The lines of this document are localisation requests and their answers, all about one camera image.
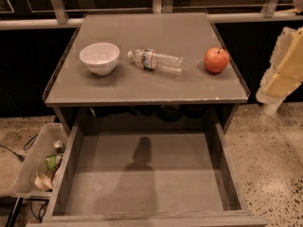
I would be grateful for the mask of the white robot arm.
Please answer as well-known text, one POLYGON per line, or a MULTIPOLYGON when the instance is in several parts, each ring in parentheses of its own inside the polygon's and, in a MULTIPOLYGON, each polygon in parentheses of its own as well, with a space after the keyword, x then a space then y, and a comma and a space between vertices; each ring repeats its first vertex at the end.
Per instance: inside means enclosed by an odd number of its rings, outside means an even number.
POLYGON ((274 115, 288 95, 303 83, 303 28, 284 27, 276 40, 270 67, 260 81, 256 99, 274 115))

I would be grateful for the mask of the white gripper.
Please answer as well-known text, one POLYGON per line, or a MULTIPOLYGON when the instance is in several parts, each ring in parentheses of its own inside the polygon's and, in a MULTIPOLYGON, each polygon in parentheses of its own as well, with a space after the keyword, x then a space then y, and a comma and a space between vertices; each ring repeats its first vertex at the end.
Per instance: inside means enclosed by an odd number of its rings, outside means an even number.
POLYGON ((284 27, 256 93, 263 104, 283 101, 303 82, 303 28, 284 27))

